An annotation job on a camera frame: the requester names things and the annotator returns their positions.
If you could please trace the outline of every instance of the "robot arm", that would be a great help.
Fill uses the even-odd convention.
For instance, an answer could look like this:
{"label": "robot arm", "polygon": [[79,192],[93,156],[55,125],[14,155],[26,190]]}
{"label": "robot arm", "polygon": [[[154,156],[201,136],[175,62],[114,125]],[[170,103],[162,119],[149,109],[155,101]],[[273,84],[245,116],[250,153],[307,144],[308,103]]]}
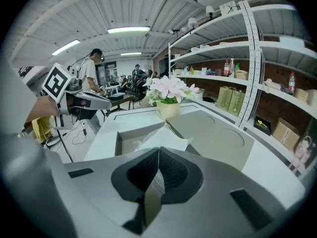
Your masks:
{"label": "robot arm", "polygon": [[71,129],[75,119],[91,119],[97,110],[110,109],[111,101],[82,90],[82,82],[60,64],[55,63],[42,88],[51,96],[59,111],[58,129]]}

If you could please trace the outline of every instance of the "metal shelving unit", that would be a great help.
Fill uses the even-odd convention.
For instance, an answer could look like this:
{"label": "metal shelving unit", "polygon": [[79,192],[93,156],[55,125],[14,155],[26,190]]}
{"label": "metal shelving unit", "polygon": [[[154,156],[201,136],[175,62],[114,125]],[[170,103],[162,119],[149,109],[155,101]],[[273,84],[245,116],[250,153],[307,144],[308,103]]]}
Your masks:
{"label": "metal shelving unit", "polygon": [[201,25],[173,43],[170,48],[188,50],[212,41],[247,37],[247,34],[242,10],[240,9]]}
{"label": "metal shelving unit", "polygon": [[317,53],[310,49],[267,41],[260,41],[260,48],[267,62],[287,66],[306,75],[317,76]]}
{"label": "metal shelving unit", "polygon": [[[272,135],[269,136],[265,134],[264,132],[258,130],[253,126],[254,124],[254,117],[252,117],[246,124],[245,128],[250,130],[253,134],[256,135],[256,137],[260,138],[261,140],[265,141],[268,145],[270,145],[272,148],[276,149],[285,159],[287,159],[289,162],[292,162],[295,158],[294,153],[288,150],[281,142],[279,142],[276,138],[274,138]],[[305,167],[303,165],[300,166],[299,171],[302,173],[304,172]]]}
{"label": "metal shelving unit", "polygon": [[[246,0],[240,1],[239,6],[240,10],[209,21],[186,34],[172,45],[169,44],[169,55],[171,54],[171,48],[188,50],[200,44],[225,41],[226,39],[240,36],[247,36],[248,41],[214,45],[179,56],[173,60],[169,59],[169,62],[171,64],[172,62],[179,61],[184,63],[197,63],[228,58],[248,59],[250,61],[248,81],[205,75],[182,75],[178,77],[219,80],[247,86],[245,100],[239,117],[234,117],[218,109],[214,104],[202,100],[194,101],[228,118],[233,121],[236,126],[250,131],[265,146],[274,150],[274,152],[278,152],[289,162],[292,162],[294,159],[293,152],[289,151],[274,137],[266,135],[253,126],[255,111],[260,100],[261,92],[268,90],[266,86],[263,85],[265,63],[280,65],[317,79],[317,53],[304,46],[263,41],[263,36],[289,36],[311,42],[311,36],[301,23],[300,16],[293,6],[270,4],[251,8]],[[314,110],[295,97],[272,88],[270,88],[269,93],[292,103],[317,119],[317,110]],[[307,169],[305,169],[305,167],[299,168],[302,174],[299,179],[303,178],[309,168],[310,167]]]}
{"label": "metal shelving unit", "polygon": [[249,41],[214,45],[179,56],[178,58],[172,59],[170,62],[180,61],[184,63],[196,63],[202,62],[204,60],[219,60],[229,58],[245,59],[250,57],[249,45]]}
{"label": "metal shelving unit", "polygon": [[[271,4],[250,8],[247,2],[245,2],[245,6],[250,23],[253,26],[256,74],[252,86],[250,102],[240,127],[251,131],[252,134],[263,141],[264,144],[275,149],[289,162],[292,162],[295,158],[292,151],[289,151],[273,136],[268,136],[253,126],[255,111],[261,92],[268,92],[268,88],[263,85],[265,63],[280,65],[294,71],[299,71],[309,77],[317,78],[317,53],[301,46],[259,40],[260,33],[260,35],[264,36],[291,36],[310,41],[310,35],[301,23],[300,17],[294,7],[284,4]],[[317,111],[295,97],[273,88],[269,89],[269,93],[292,103],[317,119]],[[303,178],[308,169],[309,167],[305,169],[303,165],[300,166],[299,172],[301,175],[299,179]]]}
{"label": "metal shelving unit", "polygon": [[210,103],[210,102],[207,102],[207,101],[203,101],[203,100],[199,100],[199,99],[193,99],[192,101],[195,102],[195,103],[198,103],[198,104],[200,104],[200,105],[202,105],[204,107],[206,107],[209,110],[214,111],[216,114],[226,118],[227,120],[229,120],[229,121],[231,121],[233,123],[236,123],[237,120],[238,120],[237,117],[235,117],[234,115],[228,113],[227,111],[224,111],[224,110],[222,110],[220,108],[217,108],[215,106],[215,104],[213,104],[213,103]]}
{"label": "metal shelving unit", "polygon": [[[238,11],[234,11],[227,15],[213,19],[201,25],[200,27],[194,29],[190,33],[186,34],[175,43],[168,44],[169,71],[171,70],[171,63],[174,62],[197,63],[207,60],[224,60],[229,58],[244,60],[248,59],[250,61],[248,80],[241,81],[236,78],[226,78],[220,76],[213,76],[212,78],[209,76],[205,77],[203,75],[191,76],[194,78],[207,78],[247,86],[246,95],[239,117],[235,118],[234,120],[232,119],[232,117],[230,118],[230,120],[233,120],[235,122],[235,125],[237,126],[241,124],[241,121],[244,117],[244,112],[246,111],[247,105],[249,103],[249,98],[251,95],[252,85],[254,81],[255,68],[253,32],[251,29],[250,21],[244,3],[240,1],[239,6],[240,9]],[[188,50],[200,44],[210,43],[213,41],[225,41],[227,39],[237,38],[241,36],[248,37],[248,41],[214,45],[211,47],[207,47],[195,52],[179,56],[172,60],[170,59],[172,48]],[[231,114],[224,112],[222,110],[221,113],[223,116],[227,118],[231,116]]]}
{"label": "metal shelving unit", "polygon": [[300,109],[304,110],[306,113],[310,114],[312,117],[314,117],[315,119],[317,119],[317,110],[313,109],[311,106],[307,105],[306,103],[296,99],[295,97],[284,93],[282,91],[278,91],[274,88],[268,88],[265,85],[262,84],[255,84],[255,87],[259,90],[268,92],[270,94],[273,94],[285,101],[288,101],[289,103],[292,103],[293,105],[299,107]]}
{"label": "metal shelving unit", "polygon": [[238,85],[245,85],[249,84],[248,80],[243,80],[234,77],[223,77],[223,76],[207,76],[207,75],[177,75],[176,77],[179,78],[201,78],[201,79],[209,79],[209,80],[217,80],[223,82],[230,82]]}
{"label": "metal shelving unit", "polygon": [[312,40],[296,8],[291,5],[261,5],[252,7],[250,12],[264,36],[292,36],[309,42]]}

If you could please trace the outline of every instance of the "green box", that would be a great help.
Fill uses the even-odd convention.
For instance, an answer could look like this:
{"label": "green box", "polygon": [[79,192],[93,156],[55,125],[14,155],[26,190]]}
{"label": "green box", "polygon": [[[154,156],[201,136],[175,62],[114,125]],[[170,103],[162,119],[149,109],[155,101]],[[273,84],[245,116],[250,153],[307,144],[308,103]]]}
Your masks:
{"label": "green box", "polygon": [[233,91],[232,92],[232,96],[231,96],[231,100],[230,100],[230,105],[228,108],[228,112],[236,117],[239,116],[240,114],[240,110],[242,108],[243,105],[243,101],[244,101],[244,96],[246,94],[241,92],[241,91]]}
{"label": "green box", "polygon": [[230,101],[231,101],[232,92],[233,92],[232,89],[229,89],[227,87],[220,87],[216,107],[220,108],[222,110],[228,111]]}

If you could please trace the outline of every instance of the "white shelf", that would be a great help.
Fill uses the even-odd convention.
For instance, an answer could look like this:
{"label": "white shelf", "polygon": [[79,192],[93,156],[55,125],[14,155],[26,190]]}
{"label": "white shelf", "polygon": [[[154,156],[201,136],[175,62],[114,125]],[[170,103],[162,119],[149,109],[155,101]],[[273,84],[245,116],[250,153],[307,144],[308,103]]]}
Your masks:
{"label": "white shelf", "polygon": [[252,7],[257,27],[264,35],[287,35],[311,41],[296,8],[286,4],[268,4]]}
{"label": "white shelf", "polygon": [[[255,119],[254,117],[251,118],[246,124],[244,124],[244,127],[250,130],[251,132],[253,132],[258,137],[260,137],[263,141],[265,141],[271,147],[273,147],[276,151],[278,151],[281,155],[283,155],[289,162],[292,162],[295,158],[294,153],[288,150],[281,142],[279,142],[272,135],[269,136],[265,134],[264,132],[260,131],[259,129],[255,128],[253,126],[254,119]],[[298,170],[302,174],[305,171],[305,167],[301,165]]]}
{"label": "white shelf", "polygon": [[236,122],[238,120],[237,117],[235,117],[234,115],[228,113],[227,111],[224,111],[220,108],[217,108],[215,106],[215,104],[211,103],[211,102],[207,102],[207,101],[203,101],[201,99],[192,99],[193,102],[196,102],[212,111],[214,111],[215,113],[219,114],[222,117],[228,118],[229,120]]}
{"label": "white shelf", "polygon": [[247,36],[247,28],[242,11],[237,10],[199,26],[173,43],[171,48],[188,50],[200,44],[241,36]]}
{"label": "white shelf", "polygon": [[207,76],[207,75],[177,75],[175,77],[218,80],[218,81],[230,82],[230,83],[239,84],[239,85],[246,85],[246,86],[249,84],[248,80],[243,80],[243,79],[234,78],[234,77]]}
{"label": "white shelf", "polygon": [[218,59],[245,59],[250,57],[249,41],[232,42],[214,45],[209,48],[200,49],[191,52],[178,58],[172,59],[170,62],[181,61],[185,63],[200,62],[205,60],[218,60]]}
{"label": "white shelf", "polygon": [[[268,91],[268,87],[265,85],[256,84],[256,87],[262,91],[264,91],[264,90]],[[278,91],[278,90],[271,88],[271,87],[270,87],[269,93],[273,94],[281,99],[284,99],[285,101],[292,103],[293,105],[299,107],[300,109],[304,110],[305,112],[310,114],[312,117],[317,119],[317,110],[313,109],[311,106],[307,105],[306,103],[296,99],[294,96],[291,96],[291,95],[284,93],[282,91]]]}
{"label": "white shelf", "polygon": [[260,41],[265,61],[284,65],[317,76],[317,53],[281,42]]}

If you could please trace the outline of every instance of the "bottle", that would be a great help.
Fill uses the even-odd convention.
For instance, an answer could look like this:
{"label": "bottle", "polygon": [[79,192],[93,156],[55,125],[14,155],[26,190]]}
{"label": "bottle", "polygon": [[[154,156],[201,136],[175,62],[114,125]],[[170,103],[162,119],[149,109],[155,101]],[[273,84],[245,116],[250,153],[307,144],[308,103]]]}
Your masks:
{"label": "bottle", "polygon": [[228,60],[226,60],[226,62],[224,64],[223,76],[224,77],[228,77],[229,76],[229,63],[228,63]]}
{"label": "bottle", "polygon": [[239,70],[240,70],[240,64],[237,63],[237,64],[236,64],[236,69],[235,69],[235,71],[234,71],[234,77],[237,77],[237,71],[239,71]]}
{"label": "bottle", "polygon": [[292,91],[292,93],[295,92],[295,73],[292,71],[289,81],[288,81],[288,89]]}
{"label": "bottle", "polygon": [[231,63],[230,63],[230,67],[229,67],[229,77],[234,77],[234,63],[233,63],[234,59],[231,58]]}
{"label": "bottle", "polygon": [[186,67],[184,68],[184,75],[185,75],[185,76],[188,75],[188,66],[186,66]]}

